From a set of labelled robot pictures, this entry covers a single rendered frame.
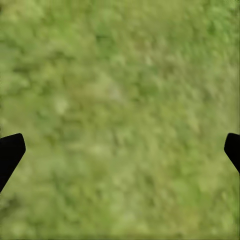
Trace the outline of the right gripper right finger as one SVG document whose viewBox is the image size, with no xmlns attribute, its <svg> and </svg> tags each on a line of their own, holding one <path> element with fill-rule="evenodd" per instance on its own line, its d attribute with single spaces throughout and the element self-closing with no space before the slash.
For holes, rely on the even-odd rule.
<svg viewBox="0 0 240 240">
<path fill-rule="evenodd" d="M 224 151 L 240 173 L 240 135 L 235 133 L 228 133 Z"/>
</svg>

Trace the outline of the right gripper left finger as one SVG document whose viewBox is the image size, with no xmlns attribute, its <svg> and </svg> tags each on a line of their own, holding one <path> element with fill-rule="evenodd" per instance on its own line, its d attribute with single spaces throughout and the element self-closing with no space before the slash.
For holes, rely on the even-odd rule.
<svg viewBox="0 0 240 240">
<path fill-rule="evenodd" d="M 25 152 L 21 133 L 0 138 L 0 193 Z"/>
</svg>

